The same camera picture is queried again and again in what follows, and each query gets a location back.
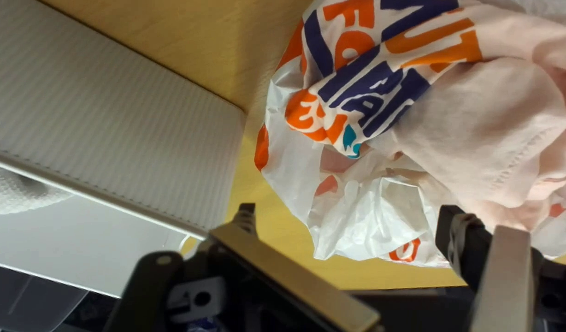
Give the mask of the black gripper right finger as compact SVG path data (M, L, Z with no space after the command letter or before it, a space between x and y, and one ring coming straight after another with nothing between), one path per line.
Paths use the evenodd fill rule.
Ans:
M547 260L529 233L488 233L475 214L442 205L435 246L474 292L468 332L566 332L566 264Z

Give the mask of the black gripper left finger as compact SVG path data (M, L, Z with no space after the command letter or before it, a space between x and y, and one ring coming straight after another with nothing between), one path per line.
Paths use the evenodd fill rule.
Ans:
M265 246L243 203L193 257L138 260L103 332L381 332L380 314Z

